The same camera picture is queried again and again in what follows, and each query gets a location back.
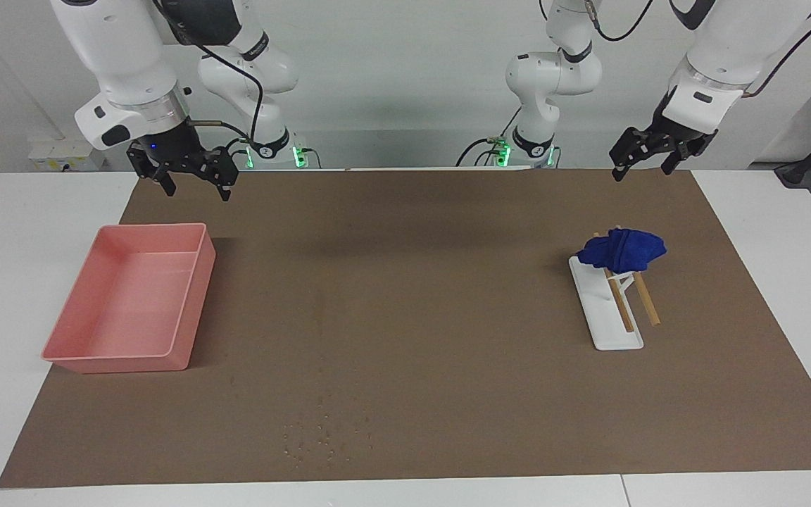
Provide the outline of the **white rack with wooden rods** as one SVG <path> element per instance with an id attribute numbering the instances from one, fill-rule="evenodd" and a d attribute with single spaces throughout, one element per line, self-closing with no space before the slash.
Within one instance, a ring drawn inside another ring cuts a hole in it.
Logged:
<path id="1" fill-rule="evenodd" d="M 643 349 L 643 337 L 628 297 L 631 287 L 636 289 L 650 324 L 662 323 L 645 282 L 644 272 L 615 274 L 580 263 L 575 253 L 567 260 L 567 266 L 572 273 L 595 349 Z"/>

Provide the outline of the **white wall power outlet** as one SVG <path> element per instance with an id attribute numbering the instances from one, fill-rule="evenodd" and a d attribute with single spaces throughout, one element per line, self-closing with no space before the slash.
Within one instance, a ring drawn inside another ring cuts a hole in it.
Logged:
<path id="1" fill-rule="evenodd" d="M 51 140 L 33 142 L 28 160 L 36 170 L 58 171 L 100 171 L 106 167 L 106 158 L 86 140 Z"/>

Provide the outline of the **blue towel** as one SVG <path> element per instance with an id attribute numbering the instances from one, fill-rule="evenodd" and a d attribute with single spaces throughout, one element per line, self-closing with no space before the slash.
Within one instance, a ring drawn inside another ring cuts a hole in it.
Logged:
<path id="1" fill-rule="evenodd" d="M 593 237 L 575 256 L 580 263 L 615 274 L 645 272 L 666 256 L 667 245 L 659 235 L 629 228 L 612 228 L 604 237 Z"/>

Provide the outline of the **pink plastic bin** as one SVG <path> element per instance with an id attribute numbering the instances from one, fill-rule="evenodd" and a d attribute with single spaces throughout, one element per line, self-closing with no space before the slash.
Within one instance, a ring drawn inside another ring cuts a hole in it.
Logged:
<path id="1" fill-rule="evenodd" d="M 42 359 L 77 373 L 186 369 L 215 258 L 203 223 L 101 227 Z"/>

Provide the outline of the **brown table mat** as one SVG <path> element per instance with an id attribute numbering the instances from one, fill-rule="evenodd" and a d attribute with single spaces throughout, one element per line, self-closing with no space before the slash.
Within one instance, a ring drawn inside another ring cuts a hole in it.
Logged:
<path id="1" fill-rule="evenodd" d="M 222 202 L 139 182 L 125 225 L 216 250 L 190 365 L 49 370 L 2 488 L 811 470 L 811 379 L 690 173 L 248 173 Z M 567 260 L 662 237 L 628 291 L 644 347 L 598 351 Z M 296 469 L 318 394 L 373 412 L 353 465 Z"/>

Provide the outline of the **spilled water drops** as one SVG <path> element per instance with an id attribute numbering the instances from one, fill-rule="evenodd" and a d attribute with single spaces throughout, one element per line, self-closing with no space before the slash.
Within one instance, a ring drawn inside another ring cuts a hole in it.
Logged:
<path id="1" fill-rule="evenodd" d="M 318 394 L 295 408 L 281 431 L 283 455 L 296 469 L 340 468 L 374 449 L 373 412 L 355 395 Z"/>

